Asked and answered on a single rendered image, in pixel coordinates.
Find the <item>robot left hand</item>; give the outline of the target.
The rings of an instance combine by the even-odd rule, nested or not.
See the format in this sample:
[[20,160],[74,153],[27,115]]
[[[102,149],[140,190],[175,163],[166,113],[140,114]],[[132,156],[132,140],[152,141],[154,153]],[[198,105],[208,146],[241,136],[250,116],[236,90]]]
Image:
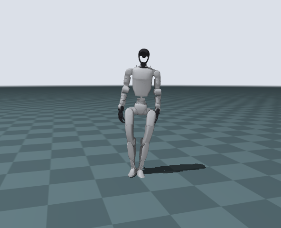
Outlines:
[[156,121],[157,121],[157,119],[158,119],[158,115],[160,114],[160,109],[157,109],[156,111],[155,111],[155,113],[156,113],[156,119],[155,119],[155,123],[156,123]]

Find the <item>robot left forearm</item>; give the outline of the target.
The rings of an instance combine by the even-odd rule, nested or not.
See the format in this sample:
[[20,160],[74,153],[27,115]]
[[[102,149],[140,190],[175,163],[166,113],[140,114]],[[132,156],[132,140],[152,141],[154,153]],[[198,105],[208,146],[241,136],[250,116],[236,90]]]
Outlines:
[[[160,109],[160,106],[161,106],[161,101],[160,101],[160,99],[161,99],[161,95],[155,96],[155,111],[156,111],[157,109]],[[160,109],[160,111],[161,111],[161,109]]]

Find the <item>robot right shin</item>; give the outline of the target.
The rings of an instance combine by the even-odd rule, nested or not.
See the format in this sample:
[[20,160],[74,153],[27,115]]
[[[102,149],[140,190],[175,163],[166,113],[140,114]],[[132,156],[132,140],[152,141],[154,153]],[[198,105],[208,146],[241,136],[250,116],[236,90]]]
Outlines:
[[131,162],[131,169],[135,169],[135,156],[136,156],[136,146],[132,146],[131,142],[127,143],[127,150],[128,150],[128,156]]

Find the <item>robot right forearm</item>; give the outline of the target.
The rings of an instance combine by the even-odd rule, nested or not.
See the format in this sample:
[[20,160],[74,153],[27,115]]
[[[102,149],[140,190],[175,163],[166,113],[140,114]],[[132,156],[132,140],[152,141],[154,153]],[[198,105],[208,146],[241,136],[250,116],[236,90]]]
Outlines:
[[[122,87],[122,91],[123,91],[123,87]],[[121,98],[120,98],[120,104],[118,105],[118,108],[121,109],[121,106],[125,106],[126,104],[126,97],[127,95],[125,93],[121,92]]]

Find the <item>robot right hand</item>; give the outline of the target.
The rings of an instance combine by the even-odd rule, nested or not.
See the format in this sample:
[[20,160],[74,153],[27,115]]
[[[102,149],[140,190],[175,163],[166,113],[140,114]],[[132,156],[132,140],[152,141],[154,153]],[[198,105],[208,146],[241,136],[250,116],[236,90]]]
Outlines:
[[[118,109],[118,118],[119,118],[119,120],[122,122],[122,123],[125,123],[124,121],[125,121],[125,119],[124,119],[124,117],[123,117],[123,111],[124,111],[124,107],[123,106],[121,106],[121,109]],[[124,121],[123,121],[124,120]]]

